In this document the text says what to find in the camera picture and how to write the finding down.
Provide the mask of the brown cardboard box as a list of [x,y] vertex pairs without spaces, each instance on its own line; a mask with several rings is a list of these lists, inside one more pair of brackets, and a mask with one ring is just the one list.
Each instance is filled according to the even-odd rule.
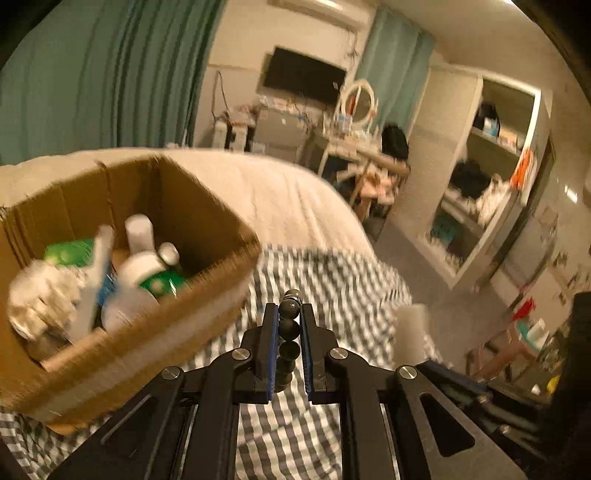
[[[125,220],[146,215],[154,251],[132,255]],[[92,331],[72,344],[49,330],[26,341],[7,315],[9,286],[47,246],[114,231]],[[158,256],[179,251],[176,267]],[[11,207],[1,205],[1,404],[60,430],[129,400],[235,320],[259,258],[259,239],[197,177],[164,155],[97,163]]]

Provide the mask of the brown plastic stool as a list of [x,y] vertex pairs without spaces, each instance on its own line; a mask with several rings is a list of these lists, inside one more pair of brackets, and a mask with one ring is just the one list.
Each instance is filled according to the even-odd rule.
[[465,355],[465,373],[481,380],[513,383],[537,360],[540,350],[527,338],[529,325],[517,320]]

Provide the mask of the white tube bottle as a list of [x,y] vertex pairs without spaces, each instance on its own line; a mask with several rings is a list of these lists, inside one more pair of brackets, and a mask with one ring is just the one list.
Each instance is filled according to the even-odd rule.
[[113,228],[110,225],[100,225],[94,238],[92,263],[87,269],[86,283],[80,292],[76,319],[71,322],[67,331],[67,338],[72,344],[86,337],[93,329],[98,297],[110,269],[113,241]]

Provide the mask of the small white bottle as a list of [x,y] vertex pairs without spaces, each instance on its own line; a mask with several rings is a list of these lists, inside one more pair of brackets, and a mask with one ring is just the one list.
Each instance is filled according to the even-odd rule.
[[158,248],[158,256],[168,267],[176,267],[179,264],[179,251],[170,242],[163,242]]

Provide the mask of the crumpled white cloth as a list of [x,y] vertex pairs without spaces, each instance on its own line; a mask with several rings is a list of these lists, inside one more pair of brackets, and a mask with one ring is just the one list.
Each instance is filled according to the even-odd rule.
[[26,341],[53,329],[64,331],[76,318],[86,272],[78,267],[35,260],[9,286],[7,315]]

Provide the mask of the white cylinder bottle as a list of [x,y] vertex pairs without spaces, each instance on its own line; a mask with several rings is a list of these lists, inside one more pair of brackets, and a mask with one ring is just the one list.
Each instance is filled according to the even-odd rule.
[[153,225],[146,215],[134,214],[128,217],[125,220],[125,231],[132,255],[155,250]]

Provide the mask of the green box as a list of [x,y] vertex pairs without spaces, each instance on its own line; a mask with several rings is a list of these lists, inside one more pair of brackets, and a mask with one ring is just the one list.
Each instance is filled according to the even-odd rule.
[[84,268],[92,263],[93,239],[74,240],[46,247],[43,259],[56,266]]

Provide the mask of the cream quilted bed cover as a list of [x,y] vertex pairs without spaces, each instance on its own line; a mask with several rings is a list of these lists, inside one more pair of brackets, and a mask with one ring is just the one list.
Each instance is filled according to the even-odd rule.
[[304,167],[269,156],[202,148],[111,148],[40,156],[1,167],[1,205],[11,207],[97,163],[164,155],[211,190],[264,245],[377,255],[349,203]]

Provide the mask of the wooden chair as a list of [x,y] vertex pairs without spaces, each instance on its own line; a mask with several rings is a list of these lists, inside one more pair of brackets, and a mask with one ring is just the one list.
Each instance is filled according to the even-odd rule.
[[338,171],[338,183],[350,179],[355,181],[349,196],[349,206],[356,217],[363,222],[370,216],[374,204],[392,206],[396,197],[411,173],[406,161],[377,152],[375,150],[356,150],[356,162],[345,170]]

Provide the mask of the white dressing table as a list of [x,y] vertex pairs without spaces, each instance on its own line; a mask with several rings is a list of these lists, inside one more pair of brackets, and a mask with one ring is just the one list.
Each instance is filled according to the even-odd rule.
[[380,153],[381,148],[377,143],[367,143],[355,138],[339,138],[322,133],[318,130],[314,131],[315,145],[322,149],[322,156],[318,167],[315,168],[318,176],[322,176],[327,166],[329,157],[335,156],[342,158],[349,162],[360,163],[363,162],[362,153],[368,151],[370,153]]

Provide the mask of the black backpack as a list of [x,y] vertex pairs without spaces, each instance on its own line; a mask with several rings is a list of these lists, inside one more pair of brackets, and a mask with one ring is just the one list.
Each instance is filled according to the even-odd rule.
[[382,131],[382,152],[394,159],[407,161],[409,146],[404,131],[397,124],[386,124]]

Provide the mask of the white open wardrobe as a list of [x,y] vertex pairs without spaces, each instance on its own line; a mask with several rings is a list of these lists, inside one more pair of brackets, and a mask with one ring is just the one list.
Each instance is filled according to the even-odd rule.
[[[483,279],[524,211],[549,119],[538,87],[482,69],[430,69],[393,220],[449,288]],[[515,190],[510,178],[525,148],[535,159]]]

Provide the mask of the orange hanging cloth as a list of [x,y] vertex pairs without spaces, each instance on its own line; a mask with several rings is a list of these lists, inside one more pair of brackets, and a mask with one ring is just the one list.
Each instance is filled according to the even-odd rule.
[[533,165],[535,155],[531,148],[525,148],[520,156],[517,166],[510,178],[510,186],[515,190],[522,190],[526,177]]

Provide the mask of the grey mini fridge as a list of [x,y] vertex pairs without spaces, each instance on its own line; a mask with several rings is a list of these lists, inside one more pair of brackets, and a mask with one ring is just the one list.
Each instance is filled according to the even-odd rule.
[[307,123],[297,115],[261,108],[250,151],[295,164],[307,137]]

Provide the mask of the white oval vanity mirror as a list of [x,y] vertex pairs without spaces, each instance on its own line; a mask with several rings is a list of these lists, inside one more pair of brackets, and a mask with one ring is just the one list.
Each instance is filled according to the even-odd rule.
[[353,81],[342,89],[337,106],[337,119],[351,130],[368,128],[378,114],[379,99],[367,79]]

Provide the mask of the large green curtain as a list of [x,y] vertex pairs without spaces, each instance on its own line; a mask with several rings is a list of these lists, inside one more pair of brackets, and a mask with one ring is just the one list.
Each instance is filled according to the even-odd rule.
[[62,1],[1,70],[1,162],[189,146],[222,1]]

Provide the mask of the light teal window curtain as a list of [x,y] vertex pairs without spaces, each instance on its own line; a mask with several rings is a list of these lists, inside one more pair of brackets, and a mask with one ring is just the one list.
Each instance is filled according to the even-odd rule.
[[423,93],[436,39],[387,6],[377,8],[356,77],[379,101],[374,124],[408,131]]

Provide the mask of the black wall television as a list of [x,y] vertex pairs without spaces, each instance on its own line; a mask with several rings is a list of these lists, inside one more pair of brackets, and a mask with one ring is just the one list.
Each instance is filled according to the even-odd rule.
[[263,86],[334,106],[339,100],[346,70],[293,50],[276,47]]

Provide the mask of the wall air conditioner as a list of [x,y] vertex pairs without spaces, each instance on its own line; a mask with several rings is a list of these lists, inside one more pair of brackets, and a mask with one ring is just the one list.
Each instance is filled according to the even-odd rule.
[[349,1],[273,0],[270,5],[283,8],[349,31],[361,31],[372,22],[372,12]]

